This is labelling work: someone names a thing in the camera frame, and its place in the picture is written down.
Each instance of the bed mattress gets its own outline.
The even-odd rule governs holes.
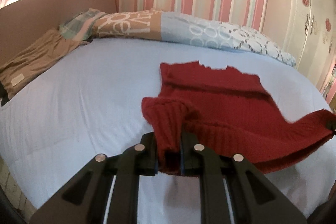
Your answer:
[[[152,127],[141,100],[161,88],[159,64],[199,60],[257,74],[283,116],[295,121],[329,106],[300,73],[249,52],[146,41],[96,39],[37,77],[0,108],[0,154],[39,208],[96,154],[121,154]],[[336,140],[305,160],[266,175],[308,217],[336,179]],[[200,223],[197,178],[141,177],[138,223]]]

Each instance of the green plaid fabric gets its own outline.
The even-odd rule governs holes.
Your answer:
[[[107,13],[90,8],[86,12],[75,15],[72,19],[59,26],[59,33],[66,39],[83,41],[90,37],[95,21]]]

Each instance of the headboard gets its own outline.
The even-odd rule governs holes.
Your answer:
[[[95,8],[115,13],[115,0],[19,0],[0,9],[0,65],[52,27]]]

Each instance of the patterned pillowcase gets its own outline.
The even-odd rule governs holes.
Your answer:
[[[161,14],[154,9],[107,14],[92,26],[92,37],[135,37],[161,41]]]
[[[268,55],[284,64],[295,66],[295,58],[281,50],[257,30],[237,24],[206,20],[176,12],[162,13],[163,41],[218,50],[243,50]]]
[[[92,25],[94,22],[107,15],[97,9],[90,8],[86,12],[75,15],[72,19],[59,26],[59,33],[66,39],[83,41],[91,36]]]

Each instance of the clothing label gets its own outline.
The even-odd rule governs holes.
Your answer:
[[[18,75],[17,77],[14,77],[14,78],[11,80],[11,84],[12,84],[12,86],[17,85],[17,84],[20,83],[24,78],[25,78],[25,77],[24,77],[23,74],[20,74],[20,75]]]

